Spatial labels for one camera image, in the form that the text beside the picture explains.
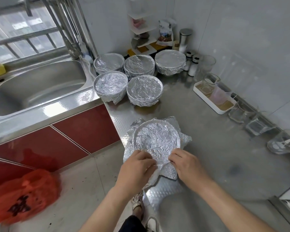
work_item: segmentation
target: faucet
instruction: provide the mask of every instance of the faucet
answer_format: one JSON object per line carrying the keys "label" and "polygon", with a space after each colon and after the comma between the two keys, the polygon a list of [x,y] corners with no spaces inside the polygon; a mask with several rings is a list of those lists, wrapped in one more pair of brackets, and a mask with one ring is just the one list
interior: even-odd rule
{"label": "faucet", "polygon": [[[60,35],[62,36],[62,39],[63,39],[63,41],[64,41],[64,43],[65,43],[65,45],[66,45],[66,47],[67,47],[67,49],[68,49],[68,51],[69,51],[69,54],[70,54],[71,58],[72,58],[73,60],[78,59],[79,56],[80,56],[80,54],[81,54],[81,53],[80,53],[80,50],[79,50],[77,47],[73,46],[72,43],[71,43],[71,42],[68,40],[68,38],[66,37],[66,35],[63,33],[63,30],[61,29],[61,26],[60,26],[60,24],[58,23],[58,21],[57,21],[55,15],[54,15],[54,12],[53,12],[52,9],[50,8],[50,5],[49,5],[49,3],[47,2],[47,0],[41,0],[41,1],[42,1],[43,4],[45,5],[47,11],[49,12],[51,18],[52,18],[53,21],[54,21],[56,27],[58,28],[59,33],[60,33]],[[25,10],[26,10],[26,12],[27,12],[27,15],[30,16],[30,17],[32,17],[32,12],[31,12],[31,9],[30,9],[29,0],[23,0],[23,2],[24,2],[24,4],[25,4]]]}

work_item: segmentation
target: glass beaker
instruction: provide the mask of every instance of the glass beaker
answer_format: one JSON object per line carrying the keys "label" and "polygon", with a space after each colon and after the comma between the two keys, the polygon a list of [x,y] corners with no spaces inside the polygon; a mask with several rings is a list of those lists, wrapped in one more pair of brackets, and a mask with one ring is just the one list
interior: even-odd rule
{"label": "glass beaker", "polygon": [[276,127],[270,121],[267,120],[267,117],[270,115],[269,112],[258,112],[251,121],[245,126],[245,128],[250,131],[253,135],[258,136],[261,133],[269,131]]}
{"label": "glass beaker", "polygon": [[275,154],[290,153],[290,129],[282,130],[266,146]]}
{"label": "glass beaker", "polygon": [[206,96],[210,96],[215,89],[215,85],[220,82],[220,78],[215,74],[206,74],[201,82],[199,90]]}
{"label": "glass beaker", "polygon": [[232,91],[227,86],[221,82],[218,82],[211,96],[209,97],[209,100],[211,100],[216,105],[222,105],[228,100],[231,94]]}
{"label": "glass beaker", "polygon": [[228,116],[231,120],[234,120],[237,123],[243,123],[254,113],[255,112],[251,108],[239,101],[230,110]]}
{"label": "glass beaker", "polygon": [[211,55],[203,55],[200,57],[198,70],[194,76],[196,82],[203,80],[206,74],[210,73],[216,64],[216,59]]}

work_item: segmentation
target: tiled floor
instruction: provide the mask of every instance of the tiled floor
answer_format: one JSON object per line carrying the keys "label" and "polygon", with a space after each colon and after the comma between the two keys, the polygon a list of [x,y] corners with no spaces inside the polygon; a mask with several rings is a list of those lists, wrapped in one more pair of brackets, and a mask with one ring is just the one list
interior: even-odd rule
{"label": "tiled floor", "polygon": [[[77,232],[115,185],[123,154],[119,141],[63,171],[62,193],[57,202],[34,218],[12,225],[10,232]],[[131,212],[132,205],[128,203],[116,232]]]}

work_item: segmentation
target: sink basin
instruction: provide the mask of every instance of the sink basin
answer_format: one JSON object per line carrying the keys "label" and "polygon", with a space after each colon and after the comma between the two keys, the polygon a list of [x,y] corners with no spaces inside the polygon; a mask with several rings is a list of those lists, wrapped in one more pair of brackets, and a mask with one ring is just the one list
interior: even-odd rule
{"label": "sink basin", "polygon": [[6,116],[80,89],[86,75],[78,61],[41,66],[0,84],[0,116]]}

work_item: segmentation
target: dark pants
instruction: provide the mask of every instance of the dark pants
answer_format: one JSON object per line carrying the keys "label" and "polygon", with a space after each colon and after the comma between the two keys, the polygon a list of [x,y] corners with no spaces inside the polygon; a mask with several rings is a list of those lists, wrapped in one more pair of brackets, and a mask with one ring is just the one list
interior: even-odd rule
{"label": "dark pants", "polygon": [[146,232],[139,218],[134,215],[128,217],[119,232]]}

